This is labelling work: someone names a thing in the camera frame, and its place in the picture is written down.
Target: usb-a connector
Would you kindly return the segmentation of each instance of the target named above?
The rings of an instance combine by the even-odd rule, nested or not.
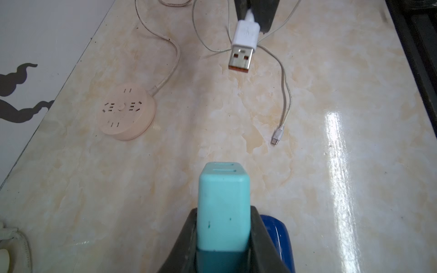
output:
[[[255,22],[252,11],[248,9],[244,20],[237,23],[234,39],[232,40],[232,52],[229,59],[229,69],[248,72],[252,54],[257,49],[260,25]]]
[[[253,48],[234,45],[232,47],[229,69],[249,72],[250,61],[252,60]]]

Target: white cable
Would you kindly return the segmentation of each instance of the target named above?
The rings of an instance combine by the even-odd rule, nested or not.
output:
[[[290,91],[290,87],[288,86],[288,82],[287,82],[287,73],[285,71],[285,67],[282,64],[282,62],[279,60],[279,58],[273,54],[270,50],[268,50],[265,46],[263,45],[258,45],[258,47],[264,49],[265,52],[267,52],[268,54],[270,54],[273,58],[275,58],[277,60],[277,62],[279,63],[279,65],[281,66],[281,70],[284,74],[284,82],[285,82],[285,87],[287,88],[288,91],[288,99],[289,99],[289,103],[288,103],[288,108],[287,111],[285,112],[285,116],[284,119],[282,120],[281,124],[279,125],[279,127],[284,127],[285,126],[285,122],[288,119],[288,115],[290,114],[290,108],[291,108],[291,104],[292,104],[292,96],[291,96],[291,91]]]
[[[291,16],[293,15],[293,13],[296,11],[296,9],[298,8],[298,6],[299,6],[299,3],[301,2],[302,0],[298,0],[298,2],[295,4],[295,7],[293,8],[293,10],[290,12],[290,15],[287,17],[287,19],[282,23],[282,25],[280,25],[277,29],[275,29],[274,31],[272,31],[272,32],[270,32],[269,34],[267,34],[266,36],[264,36],[264,37],[262,37],[258,42],[261,42],[262,40],[264,40],[265,38],[267,38],[267,37],[269,37],[270,35],[272,35],[273,33],[275,33],[277,30],[279,30],[281,27],[283,27],[287,22],[288,22],[288,20],[290,20],[290,18],[291,18]]]
[[[196,6],[196,3],[197,3],[197,0],[194,0],[193,7],[191,9],[191,20],[193,21],[194,31],[196,32],[196,35],[197,35],[197,38],[199,38],[199,41],[202,43],[202,45],[204,45],[204,47],[206,47],[209,51],[212,51],[212,52],[220,53],[220,52],[226,52],[226,51],[231,50],[231,48],[218,49],[218,50],[211,49],[203,42],[202,38],[200,38],[200,35],[197,32],[196,24],[194,23],[194,7]],[[229,29],[229,14],[230,14],[230,8],[229,8],[229,0],[228,0],[228,29]]]
[[[23,267],[22,272],[32,273],[32,260],[30,255],[29,243],[26,237],[18,231],[18,228],[5,228],[4,224],[0,222],[0,241],[3,240],[17,240],[17,248],[15,251],[23,253],[24,258],[16,263],[21,263]]]
[[[158,0],[158,2],[160,2],[162,5],[167,6],[167,7],[184,7],[184,6],[188,5],[191,2],[191,0],[188,0],[187,2],[182,3],[182,4],[167,3],[167,2],[164,2],[163,0]]]
[[[160,3],[162,3],[163,5],[166,5],[166,6],[169,6],[169,5],[173,5],[173,4],[168,4],[168,3],[165,3],[165,2],[163,2],[163,1],[161,1],[161,0],[158,0]],[[183,7],[183,6],[186,6],[186,5],[188,5],[188,3],[190,3],[191,2],[191,0],[188,0],[186,3],[183,3],[183,4],[180,4],[180,5],[182,5],[182,6],[170,6],[170,7]],[[138,12],[138,0],[135,0],[135,10],[136,10],[136,13],[137,13],[137,15],[138,15],[138,19],[140,20],[140,22],[142,23],[142,25],[150,32],[150,33],[152,33],[152,34],[154,34],[154,35],[156,35],[156,36],[158,36],[159,38],[162,38],[162,39],[164,39],[164,40],[167,40],[167,41],[169,41],[170,43],[172,43],[173,45],[174,45],[174,47],[176,48],[176,58],[175,58],[175,60],[174,60],[174,64],[173,64],[173,67],[171,68],[171,70],[170,70],[170,72],[168,73],[168,75],[159,83],[159,84],[157,84],[157,85],[155,85],[153,88],[152,88],[152,96],[155,96],[157,93],[158,93],[158,91],[164,86],[164,84],[166,84],[166,82],[168,81],[168,79],[171,77],[171,75],[173,75],[173,72],[176,70],[176,67],[177,67],[177,65],[178,65],[178,63],[179,63],[179,60],[180,60],[180,47],[179,47],[179,45],[176,43],[176,41],[174,41],[172,38],[169,38],[169,37],[167,37],[167,36],[164,36],[164,35],[162,35],[162,34],[160,34],[160,33],[158,33],[158,32],[154,32],[153,30],[151,30],[150,28],[148,28],[147,26],[146,26],[146,22],[144,22],[143,21],[143,19],[141,18],[141,16],[139,15],[139,12]]]
[[[286,123],[286,121],[287,121],[287,119],[288,119],[288,117],[289,117],[289,114],[290,114],[290,109],[291,109],[291,104],[292,104],[292,96],[291,96],[290,87],[288,86],[287,73],[286,73],[286,70],[285,70],[284,65],[282,64],[282,62],[280,61],[280,59],[279,59],[275,54],[273,54],[269,49],[267,49],[267,48],[266,48],[265,46],[263,46],[263,45],[260,45],[259,43],[260,43],[262,40],[264,40],[265,38],[267,38],[268,36],[272,35],[272,34],[275,33],[276,31],[278,31],[281,27],[283,27],[283,26],[286,24],[286,23],[288,22],[288,20],[290,20],[290,18],[291,18],[291,16],[293,15],[293,13],[294,13],[294,12],[296,11],[296,9],[298,8],[298,6],[299,6],[299,4],[300,4],[301,1],[302,1],[302,0],[298,0],[298,1],[297,1],[297,3],[295,4],[293,10],[290,12],[289,16],[288,16],[287,19],[282,23],[282,25],[280,25],[277,29],[273,30],[272,32],[270,32],[270,33],[267,34],[266,36],[262,37],[262,38],[258,41],[258,44],[257,44],[258,47],[262,48],[265,52],[267,52],[269,55],[271,55],[273,58],[275,58],[275,59],[278,61],[279,65],[281,66],[282,73],[284,74],[284,83],[285,83],[285,87],[287,88],[287,92],[288,92],[288,101],[289,101],[289,103],[288,103],[287,110],[285,111],[284,119],[283,119],[282,122],[279,124],[279,127],[276,129],[276,131],[275,131],[275,133],[274,133],[274,135],[273,135],[273,137],[272,137],[272,143],[275,144],[275,145],[278,144],[278,142],[279,142],[279,141],[281,140],[281,138],[282,138],[282,135],[284,134],[285,123]],[[200,38],[200,35],[199,35],[199,33],[197,32],[196,24],[195,24],[195,22],[194,22],[194,7],[196,6],[196,2],[197,2],[197,0],[194,0],[194,2],[193,2],[193,7],[192,7],[192,9],[191,9],[191,20],[193,21],[194,31],[196,32],[196,35],[197,35],[197,38],[199,38],[199,41],[200,41],[200,42],[201,42],[201,43],[202,43],[202,44],[203,44],[203,45],[204,45],[208,50],[210,50],[210,51],[212,51],[212,52],[226,52],[226,51],[231,50],[231,48],[220,49],[220,50],[214,50],[214,49],[211,49],[211,48],[209,48],[209,47],[208,47],[208,46],[203,42],[203,40]],[[229,33],[229,17],[230,17],[230,5],[229,5],[229,0],[227,0],[227,2],[228,2],[228,27],[227,27],[227,29],[226,29],[226,32],[227,32],[227,34],[228,34],[229,41],[232,43],[232,38],[231,38],[231,35],[230,35],[230,33]]]

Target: teal object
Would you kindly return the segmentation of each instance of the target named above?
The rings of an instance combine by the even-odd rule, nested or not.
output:
[[[199,177],[199,273],[244,272],[250,235],[250,178],[236,162],[209,162]]]

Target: white wall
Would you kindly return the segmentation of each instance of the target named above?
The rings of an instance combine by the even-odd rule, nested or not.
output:
[[[113,2],[0,0],[0,74],[38,64],[27,68],[27,80],[0,100],[18,110],[54,100]],[[0,185],[46,112],[43,108],[24,123],[0,119]]]

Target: white usb cable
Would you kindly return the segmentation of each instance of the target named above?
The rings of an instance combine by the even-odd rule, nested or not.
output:
[[[175,58],[175,60],[174,60],[174,63],[173,63],[173,66],[172,66],[172,68],[170,69],[170,71],[169,71],[169,73],[168,73],[168,75],[163,79],[163,80],[161,80],[161,82],[159,83],[159,84],[157,84],[157,85],[155,85],[152,89],[151,89],[151,95],[152,96],[155,96],[157,93],[158,93],[158,91],[164,86],[164,84],[166,84],[167,83],[167,81],[170,79],[170,77],[171,77],[171,75],[173,75],[173,72],[176,70],[176,68],[177,68],[177,65],[179,64],[179,60],[180,60],[180,47],[179,47],[179,45],[176,43],[176,41],[175,40],[173,40],[172,38],[169,38],[169,37],[167,37],[167,36],[165,36],[165,35],[162,35],[162,34],[160,34],[160,33],[158,33],[158,32],[155,32],[155,31],[153,31],[152,29],[150,29],[149,27],[147,27],[147,25],[146,25],[146,22],[141,18],[141,16],[139,15],[139,12],[138,12],[138,0],[134,0],[135,1],[135,11],[136,11],[136,13],[137,13],[137,16],[138,16],[138,19],[139,19],[139,21],[141,22],[141,24],[150,32],[150,33],[152,33],[152,34],[154,34],[154,35],[156,35],[156,36],[158,36],[159,38],[161,38],[161,39],[163,39],[163,40],[166,40],[166,41],[169,41],[170,43],[172,43],[173,45],[174,45],[174,47],[175,47],[175,49],[176,49],[176,58]],[[163,4],[163,5],[165,5],[165,6],[168,6],[168,7],[184,7],[184,6],[186,6],[186,5],[188,5],[190,2],[191,2],[191,0],[187,0],[185,3],[182,3],[182,4],[173,4],[173,3],[167,3],[167,2],[164,2],[163,0],[158,0],[161,4]]]
[[[195,24],[195,22],[194,22],[194,8],[195,8],[195,6],[196,6],[197,1],[198,1],[198,0],[194,0],[194,1],[193,1],[193,7],[192,7],[192,9],[191,9],[191,20],[192,20],[192,22],[193,22],[194,31],[196,32],[196,35],[197,35],[197,37],[199,38],[199,41],[200,41],[200,42],[201,42],[201,43],[202,43],[202,44],[203,44],[203,45],[204,45],[208,50],[210,50],[210,51],[212,51],[212,52],[226,52],[226,51],[232,50],[233,47],[232,47],[232,48],[226,48],[226,49],[219,49],[219,50],[211,49],[211,48],[209,48],[209,47],[208,47],[208,46],[203,42],[202,38],[200,37],[200,35],[199,35],[198,31],[197,31],[196,24]],[[301,1],[302,1],[302,0],[298,0],[298,1],[297,1],[297,3],[295,4],[293,10],[292,10],[291,13],[288,15],[287,19],[286,19],[286,20],[285,20],[285,21],[284,21],[284,22],[283,22],[283,23],[282,23],[278,28],[276,28],[275,30],[269,32],[267,35],[265,35],[264,37],[262,37],[262,38],[257,42],[257,44],[258,44],[257,46],[258,46],[258,47],[262,48],[265,52],[267,52],[269,55],[271,55],[273,58],[275,58],[275,59],[278,61],[279,65],[281,66],[281,71],[282,71],[282,73],[284,74],[284,83],[285,83],[285,87],[287,88],[287,92],[288,92],[289,103],[288,103],[288,107],[287,107],[287,109],[285,110],[285,116],[284,116],[284,119],[283,119],[282,122],[279,124],[279,127],[275,130],[275,133],[273,134],[273,137],[272,137],[272,140],[271,140],[271,143],[272,143],[272,144],[275,144],[275,145],[277,145],[277,144],[279,143],[279,141],[281,140],[281,138],[282,138],[282,136],[283,136],[283,134],[284,134],[285,122],[287,121],[288,116],[289,116],[289,114],[290,114],[290,109],[291,109],[291,104],[292,104],[292,96],[291,96],[290,87],[288,86],[288,81],[287,81],[287,72],[286,72],[286,70],[285,70],[284,65],[282,64],[282,62],[280,61],[280,59],[279,59],[275,54],[273,54],[273,53],[272,53],[270,50],[268,50],[265,46],[260,45],[259,42],[261,42],[262,40],[264,40],[264,39],[267,38],[268,36],[272,35],[272,34],[275,33],[276,31],[278,31],[280,28],[282,28],[282,27],[283,27],[283,26],[288,22],[288,20],[290,20],[291,16],[294,14],[294,12],[296,11],[296,9],[297,9],[297,7],[299,6],[299,4],[300,4]],[[231,44],[234,45],[235,43],[233,42],[232,37],[231,37],[231,35],[230,35],[230,33],[229,33],[229,13],[230,13],[229,0],[227,0],[227,2],[228,2],[228,27],[227,27],[227,29],[226,29],[226,32],[227,32],[227,34],[228,34],[229,40],[231,41]],[[253,20],[253,19],[250,18],[250,17],[248,17],[247,20],[246,20],[246,18],[245,18],[244,21],[249,21],[249,22],[250,22],[251,20]],[[253,46],[253,44],[250,44],[250,48],[256,49],[256,46]],[[252,51],[251,54],[250,54],[250,60],[252,59],[252,54],[253,54],[253,53],[254,53],[254,51]],[[231,61],[232,61],[232,58],[234,57],[234,54],[235,54],[235,53],[231,54],[231,58],[230,58],[230,62],[229,62],[229,68],[230,68],[230,69],[233,69],[233,68],[231,68],[231,66],[234,66],[234,65],[231,65],[231,64],[233,64],[233,62],[231,63]],[[237,65],[239,65],[240,67],[243,67],[243,68],[242,68],[242,69],[234,69],[234,70],[239,70],[239,71],[247,72],[247,70],[249,69],[250,60],[246,60],[246,61],[248,61],[247,66],[246,66],[246,63],[238,62]]]
[[[252,54],[257,49],[260,25],[255,22],[251,9],[248,9],[244,20],[239,20],[232,40],[232,52],[229,69],[249,72]]]

